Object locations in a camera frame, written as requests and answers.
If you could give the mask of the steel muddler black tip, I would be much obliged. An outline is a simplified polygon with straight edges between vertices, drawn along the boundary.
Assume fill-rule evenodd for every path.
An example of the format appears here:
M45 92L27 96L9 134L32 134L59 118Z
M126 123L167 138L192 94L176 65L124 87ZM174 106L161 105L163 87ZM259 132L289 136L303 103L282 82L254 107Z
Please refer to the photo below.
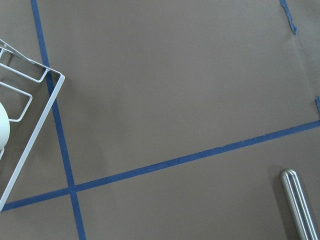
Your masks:
M319 240L298 173L290 168L284 169L280 173L280 180L299 239Z

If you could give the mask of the white cup in rack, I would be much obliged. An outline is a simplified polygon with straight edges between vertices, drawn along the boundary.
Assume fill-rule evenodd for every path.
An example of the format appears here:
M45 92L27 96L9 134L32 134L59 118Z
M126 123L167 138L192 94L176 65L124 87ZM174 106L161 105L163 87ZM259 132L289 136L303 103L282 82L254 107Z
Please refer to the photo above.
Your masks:
M10 121L4 106L0 104L0 149L3 149L10 137Z

